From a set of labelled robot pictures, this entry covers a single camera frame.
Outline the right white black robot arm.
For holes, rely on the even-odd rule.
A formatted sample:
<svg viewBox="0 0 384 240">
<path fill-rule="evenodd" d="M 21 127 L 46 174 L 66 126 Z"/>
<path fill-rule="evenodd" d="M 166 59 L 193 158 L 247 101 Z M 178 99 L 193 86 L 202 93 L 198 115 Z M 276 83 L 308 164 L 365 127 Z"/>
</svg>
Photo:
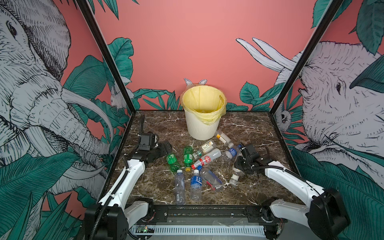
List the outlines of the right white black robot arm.
<svg viewBox="0 0 384 240">
<path fill-rule="evenodd" d="M 281 199 L 266 201 L 260 209 L 265 222 L 290 220 L 311 229 L 322 240 L 337 239 L 351 223 L 343 198 L 337 190 L 311 183 L 268 156 L 256 159 L 239 156 L 234 167 L 247 175 L 264 175 L 302 201 L 301 205 Z"/>
</svg>

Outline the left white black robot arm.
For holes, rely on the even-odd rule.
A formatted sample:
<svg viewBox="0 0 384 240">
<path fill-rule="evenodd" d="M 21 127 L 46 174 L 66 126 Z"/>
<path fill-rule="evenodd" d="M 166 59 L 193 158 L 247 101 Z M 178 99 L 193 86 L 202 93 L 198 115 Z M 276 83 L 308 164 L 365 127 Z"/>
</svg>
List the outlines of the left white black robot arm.
<svg viewBox="0 0 384 240">
<path fill-rule="evenodd" d="M 150 199 L 127 201 L 148 164 L 171 153 L 172 145 L 163 141 L 152 146 L 136 145 L 124 155 L 125 167 L 111 189 L 97 204 L 87 208 L 83 226 L 86 240 L 125 240 L 134 224 L 150 217 Z"/>
</svg>

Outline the clear bottle red white label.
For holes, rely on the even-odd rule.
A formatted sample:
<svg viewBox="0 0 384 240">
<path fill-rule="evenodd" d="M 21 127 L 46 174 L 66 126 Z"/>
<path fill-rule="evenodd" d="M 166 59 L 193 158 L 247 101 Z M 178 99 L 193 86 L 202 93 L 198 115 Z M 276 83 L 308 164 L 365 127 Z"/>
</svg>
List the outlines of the clear bottle red white label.
<svg viewBox="0 0 384 240">
<path fill-rule="evenodd" d="M 236 187 L 239 182 L 239 178 L 242 177 L 244 174 L 245 173 L 243 171 L 233 167 L 233 175 L 231 176 L 230 184 L 233 187 Z"/>
</svg>

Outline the green bottle yellow cap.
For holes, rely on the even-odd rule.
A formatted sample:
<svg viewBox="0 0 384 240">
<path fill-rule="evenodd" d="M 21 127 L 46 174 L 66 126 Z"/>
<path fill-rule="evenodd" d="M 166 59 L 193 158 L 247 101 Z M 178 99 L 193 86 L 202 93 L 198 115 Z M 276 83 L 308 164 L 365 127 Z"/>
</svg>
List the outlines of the green bottle yellow cap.
<svg viewBox="0 0 384 240">
<path fill-rule="evenodd" d="M 177 173 L 177 171 L 180 169 L 180 164 L 177 160 L 177 157 L 175 156 L 174 153 L 169 153 L 166 156 L 167 163 L 170 167 L 170 170 L 172 173 Z"/>
</svg>

